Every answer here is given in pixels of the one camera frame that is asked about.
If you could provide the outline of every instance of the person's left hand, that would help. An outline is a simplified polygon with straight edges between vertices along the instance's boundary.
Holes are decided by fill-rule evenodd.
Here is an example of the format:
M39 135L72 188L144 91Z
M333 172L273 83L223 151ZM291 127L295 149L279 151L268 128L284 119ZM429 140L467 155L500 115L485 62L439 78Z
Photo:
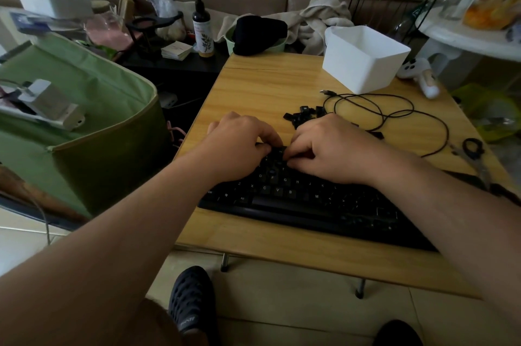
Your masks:
M264 144L255 145L260 137ZM209 166L217 183L246 177L282 139L266 122L235 112L208 126L208 135L192 151Z

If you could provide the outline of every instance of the crumpled cloth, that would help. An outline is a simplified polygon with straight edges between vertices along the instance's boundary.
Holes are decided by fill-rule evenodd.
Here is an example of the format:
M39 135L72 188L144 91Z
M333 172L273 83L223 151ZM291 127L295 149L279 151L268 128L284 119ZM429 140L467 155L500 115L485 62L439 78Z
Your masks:
M195 11L195 3L192 1L176 2L176 4L179 11L183 12L186 27L193 30L192 13ZM226 32L235 25L239 16L208 8L206 11L210 13L214 40L217 42L224 40ZM354 26L347 3L339 0L311 0L303 10L281 12L264 17L286 22L288 24L286 43L292 44L297 39L300 40L305 47L302 53L308 55L323 54L325 31L329 26Z

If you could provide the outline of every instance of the keyboard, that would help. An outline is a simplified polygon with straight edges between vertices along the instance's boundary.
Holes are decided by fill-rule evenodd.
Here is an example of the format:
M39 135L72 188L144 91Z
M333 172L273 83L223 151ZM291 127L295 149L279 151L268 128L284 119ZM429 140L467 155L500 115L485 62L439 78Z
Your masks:
M436 251L427 238L378 190L334 184L290 169L285 147L273 148L248 177L216 185L198 206L257 220ZM447 172L484 189L478 177Z

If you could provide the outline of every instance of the spacebar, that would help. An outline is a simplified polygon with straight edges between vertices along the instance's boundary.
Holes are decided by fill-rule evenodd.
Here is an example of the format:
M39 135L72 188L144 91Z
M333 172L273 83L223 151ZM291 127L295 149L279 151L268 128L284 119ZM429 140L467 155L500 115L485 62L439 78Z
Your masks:
M328 217L333 218L333 215L325 210L321 210L320 208L310 207L309 205L291 202L290 200L282 200L277 198L272 198L269 196L257 195L253 197L252 206L263 206L268 207L270 209L279 209L279 210L287 210L295 212L296 216L302 216L302 214L308 214L312 216L319 217Z

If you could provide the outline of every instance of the green fabric bin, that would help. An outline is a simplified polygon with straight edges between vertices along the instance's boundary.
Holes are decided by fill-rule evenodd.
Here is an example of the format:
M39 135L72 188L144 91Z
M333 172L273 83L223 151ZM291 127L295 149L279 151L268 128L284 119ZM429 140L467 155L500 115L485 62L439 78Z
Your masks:
M85 110L73 131L0 113L0 162L86 217L151 178L173 157L155 86L54 33L0 67L0 78L51 81Z

